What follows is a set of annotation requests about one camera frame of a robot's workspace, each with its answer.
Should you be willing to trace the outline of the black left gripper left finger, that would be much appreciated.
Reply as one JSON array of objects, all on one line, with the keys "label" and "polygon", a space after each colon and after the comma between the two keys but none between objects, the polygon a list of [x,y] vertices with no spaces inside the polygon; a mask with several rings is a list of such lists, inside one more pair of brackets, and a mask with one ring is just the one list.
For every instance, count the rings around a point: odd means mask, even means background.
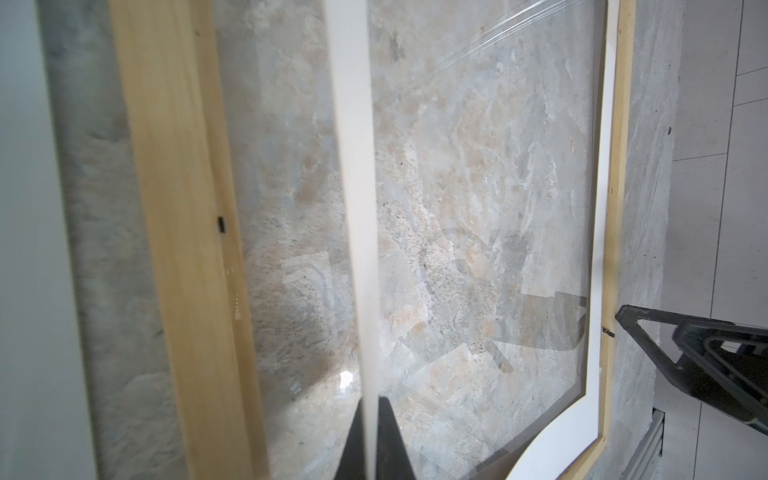
[{"label": "black left gripper left finger", "polygon": [[362,401],[358,402],[335,480],[366,480]]}]

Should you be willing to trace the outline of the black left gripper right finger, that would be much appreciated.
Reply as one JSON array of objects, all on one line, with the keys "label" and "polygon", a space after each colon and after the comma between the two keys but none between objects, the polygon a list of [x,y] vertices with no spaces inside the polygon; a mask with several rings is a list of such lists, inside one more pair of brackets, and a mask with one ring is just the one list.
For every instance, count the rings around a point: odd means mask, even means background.
[{"label": "black left gripper right finger", "polygon": [[376,479],[416,479],[391,402],[383,396],[379,397]]}]

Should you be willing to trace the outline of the clear acrylic sheet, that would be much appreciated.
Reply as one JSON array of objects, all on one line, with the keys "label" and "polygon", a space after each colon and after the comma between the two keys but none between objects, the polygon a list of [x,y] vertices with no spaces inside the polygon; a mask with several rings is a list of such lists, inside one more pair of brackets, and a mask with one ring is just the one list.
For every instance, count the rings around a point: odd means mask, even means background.
[{"label": "clear acrylic sheet", "polygon": [[[583,392],[600,1],[372,1],[382,392],[420,479]],[[318,1],[215,25],[276,479],[334,476],[360,397]]]}]

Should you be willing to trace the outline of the landscape photo print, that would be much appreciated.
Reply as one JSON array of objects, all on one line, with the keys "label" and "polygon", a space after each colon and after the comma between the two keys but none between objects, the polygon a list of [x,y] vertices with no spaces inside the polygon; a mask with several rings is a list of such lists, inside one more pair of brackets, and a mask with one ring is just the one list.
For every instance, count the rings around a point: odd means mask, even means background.
[{"label": "landscape photo print", "polygon": [[1,475],[97,475],[38,9],[1,5]]}]

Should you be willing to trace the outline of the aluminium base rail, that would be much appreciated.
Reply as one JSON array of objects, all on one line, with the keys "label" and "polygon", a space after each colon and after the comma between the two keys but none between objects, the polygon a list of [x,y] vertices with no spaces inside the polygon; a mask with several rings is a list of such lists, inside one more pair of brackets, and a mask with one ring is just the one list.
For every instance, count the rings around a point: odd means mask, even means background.
[{"label": "aluminium base rail", "polygon": [[625,467],[621,480],[652,480],[663,455],[665,413],[654,408],[652,422]]}]

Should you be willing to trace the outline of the light wooden picture frame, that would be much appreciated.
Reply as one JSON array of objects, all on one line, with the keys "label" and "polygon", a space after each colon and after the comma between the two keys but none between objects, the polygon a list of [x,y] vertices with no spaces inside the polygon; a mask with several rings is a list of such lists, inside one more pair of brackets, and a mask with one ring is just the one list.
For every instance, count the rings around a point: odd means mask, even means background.
[{"label": "light wooden picture frame", "polygon": [[[636,13],[617,2],[598,439],[556,479],[587,477],[608,444]],[[109,11],[189,476],[266,479],[212,5],[113,1]]]}]

